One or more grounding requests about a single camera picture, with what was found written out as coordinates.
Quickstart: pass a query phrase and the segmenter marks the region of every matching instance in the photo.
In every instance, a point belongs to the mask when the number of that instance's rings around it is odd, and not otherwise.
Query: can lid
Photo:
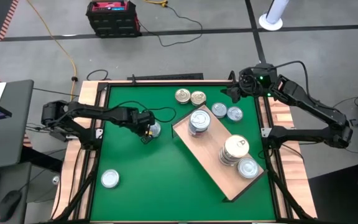
[[[212,105],[212,113],[216,116],[224,116],[227,113],[227,107],[223,103],[214,103]]]
[[[251,179],[258,175],[259,167],[254,159],[243,158],[237,165],[237,169],[241,176]]]
[[[236,106],[232,106],[227,110],[227,117],[233,121],[239,121],[242,119],[242,110]]]
[[[107,188],[115,187],[118,184],[118,180],[119,180],[118,172],[113,169],[104,171],[102,175],[102,185]]]
[[[190,91],[184,88],[179,89],[175,93],[175,98],[181,103],[187,102],[190,100]]]
[[[237,134],[230,136],[224,142],[224,147],[226,152],[237,158],[245,156],[249,151],[249,143],[247,139]]]
[[[153,138],[157,138],[161,133],[160,123],[154,122],[154,124],[150,126],[150,132],[151,132]]]
[[[202,91],[194,91],[191,94],[191,102],[194,104],[200,105],[204,101],[206,101],[206,95]]]
[[[199,129],[204,129],[211,123],[211,117],[205,110],[195,110],[190,115],[191,124]]]

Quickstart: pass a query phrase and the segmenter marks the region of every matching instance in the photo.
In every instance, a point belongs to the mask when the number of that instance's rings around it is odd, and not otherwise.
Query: wooden border
[[[183,83],[183,82],[189,82],[189,83],[230,83],[230,80],[139,80],[136,81],[137,83]],[[85,103],[88,105],[94,105],[98,84],[99,83],[132,83],[132,81],[128,80],[105,80],[105,81],[86,81],[83,82],[81,87],[81,93],[78,101],[80,103]],[[104,94],[105,91],[102,92],[102,97],[99,105],[104,104]],[[274,124],[286,126],[286,127],[293,127],[293,121],[291,116],[291,111],[289,106],[284,105],[283,103],[280,103],[278,101],[273,101],[273,99],[269,99],[270,102],[270,108],[272,110],[272,116]],[[263,99],[260,99],[260,105],[262,110],[262,117],[264,119],[265,125],[267,124],[267,117],[266,117],[266,110],[264,107]],[[91,120],[87,118],[76,118],[76,122],[81,124],[83,127],[90,127]],[[298,152],[300,152],[299,144],[297,142],[286,142],[286,145],[294,148]],[[67,145],[67,151],[65,160],[63,163],[62,168],[62,191],[61,191],[61,197],[60,197],[60,203],[57,208],[57,212],[54,217],[59,216],[63,209],[68,205],[68,196],[70,194],[71,190],[71,182],[73,178],[73,170],[74,170],[74,163],[76,159],[76,154],[78,152],[78,149],[80,148],[80,142],[78,140],[72,140]],[[286,147],[282,147],[281,150],[281,157],[283,162],[283,169],[285,173],[285,180],[287,182],[287,187],[290,191],[290,193],[293,195],[295,200],[305,209],[305,212],[311,215],[312,217],[316,217],[316,210],[314,208],[313,198],[311,196],[310,187],[308,178],[306,176],[305,166],[302,163],[301,158],[294,154],[293,152],[289,151]],[[81,168],[82,164],[84,162],[84,154],[85,152],[82,151],[80,154],[80,157],[78,158],[77,167],[76,167],[76,174],[74,177],[74,188],[73,193],[71,194],[71,197],[74,196],[76,191],[78,190],[78,184],[80,182],[80,175],[81,175]],[[93,163],[93,156],[91,155],[91,159],[89,160],[90,163],[88,165],[89,169],[91,169],[92,163]],[[281,194],[281,191],[276,188],[277,195],[278,195],[278,204],[280,207],[280,211],[282,214],[282,217],[285,217],[285,206],[283,202],[283,197]],[[55,209],[56,203],[57,203],[57,197],[58,197],[58,190],[55,197],[55,203],[53,205],[53,210]],[[85,211],[86,206],[88,204],[88,190],[85,192],[82,203],[81,203],[81,209],[80,214],[78,218],[85,218]]]

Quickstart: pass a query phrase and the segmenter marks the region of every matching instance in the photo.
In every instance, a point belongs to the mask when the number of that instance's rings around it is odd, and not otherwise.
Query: green felt mat
[[[148,108],[174,107],[175,121],[194,109],[191,103],[180,105],[175,92],[180,86],[112,87],[109,108],[134,100]],[[187,86],[190,91],[206,93],[207,107],[215,102],[232,106],[230,97],[220,93],[223,86]],[[135,103],[125,106],[138,107]],[[246,137],[251,156],[262,150],[259,125],[251,97],[236,104],[244,118],[232,124],[221,122],[232,134]],[[172,111],[155,111],[158,119],[170,119]],[[162,133],[143,145],[139,137],[126,128],[109,122],[104,129],[98,179],[91,211],[92,221],[198,221],[198,220],[274,220],[273,203],[267,175],[263,176],[234,203],[222,202],[224,194],[203,169],[179,137],[172,139],[171,124],[162,123]],[[101,175],[115,169],[120,183],[115,189],[104,188]]]

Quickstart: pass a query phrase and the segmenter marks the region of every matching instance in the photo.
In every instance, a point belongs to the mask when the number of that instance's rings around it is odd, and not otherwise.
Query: gray floor
[[[34,6],[55,35],[92,34],[85,16],[88,0],[33,0]],[[198,29],[196,24],[177,19],[169,9],[137,4],[139,19],[149,30]],[[171,0],[179,15],[200,21],[205,28],[248,28],[246,5],[243,0]],[[269,7],[269,0],[252,0],[258,18]],[[358,1],[299,0],[290,1],[283,15],[284,26],[327,26],[358,24]],[[45,28],[26,1],[20,1],[14,14],[8,37],[47,35]],[[192,35],[164,36],[163,43],[189,40]],[[358,30],[309,32],[268,32],[260,38],[268,62],[278,65],[291,60],[302,60],[310,74],[310,92],[327,105],[358,96]],[[120,80],[132,74],[163,75],[203,72],[206,79],[226,79],[229,72],[258,63],[251,33],[208,34],[185,45],[163,48],[156,37],[136,39],[81,39],[60,43],[73,57],[78,77],[96,69],[109,71],[109,78]],[[300,66],[281,68],[279,73],[301,85],[305,78]],[[70,62],[53,41],[0,42],[0,77],[4,82],[33,79],[35,86],[48,90],[69,92],[73,72]],[[78,93],[81,84],[77,84]],[[54,100],[68,100],[67,96],[34,91],[29,122],[39,123],[42,105]],[[348,101],[339,106],[347,117],[358,118],[358,107]],[[309,114],[291,109],[297,128],[321,128],[323,124]],[[52,152],[65,147],[47,134],[29,133],[34,147]],[[323,144],[302,146],[308,177],[316,177],[358,164],[358,154],[326,147]],[[358,128],[349,150],[358,151]],[[55,154],[62,158],[63,153]],[[33,169],[36,175],[40,169]],[[29,202],[53,198],[54,176],[44,172],[30,185]],[[38,198],[44,192],[52,191]],[[26,223],[45,221],[50,216],[53,200],[29,203]]]

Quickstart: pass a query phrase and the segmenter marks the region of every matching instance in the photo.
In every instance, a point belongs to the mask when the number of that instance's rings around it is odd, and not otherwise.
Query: tin can
[[[190,100],[190,91],[184,88],[177,90],[175,93],[175,99],[177,99],[177,102],[181,104],[188,103]]]
[[[193,137],[202,135],[211,124],[211,117],[205,110],[195,110],[190,115],[189,133]]]
[[[153,125],[150,126],[149,133],[153,136],[153,138],[157,138],[161,133],[161,125],[158,122],[154,122]]]
[[[233,122],[239,122],[242,119],[242,110],[232,106],[227,110],[227,117]]]
[[[191,94],[191,104],[198,106],[206,101],[206,95],[202,91],[194,91]]]
[[[104,171],[102,175],[102,185],[107,188],[114,188],[119,183],[119,174],[113,169]]]
[[[223,103],[214,103],[212,105],[212,113],[217,118],[223,118],[227,113],[227,107]]]
[[[248,151],[249,143],[247,139],[235,134],[230,136],[219,150],[219,160],[224,165],[233,166],[247,155]]]
[[[243,158],[237,165],[237,169],[241,176],[252,179],[259,174],[258,163],[252,158]]]

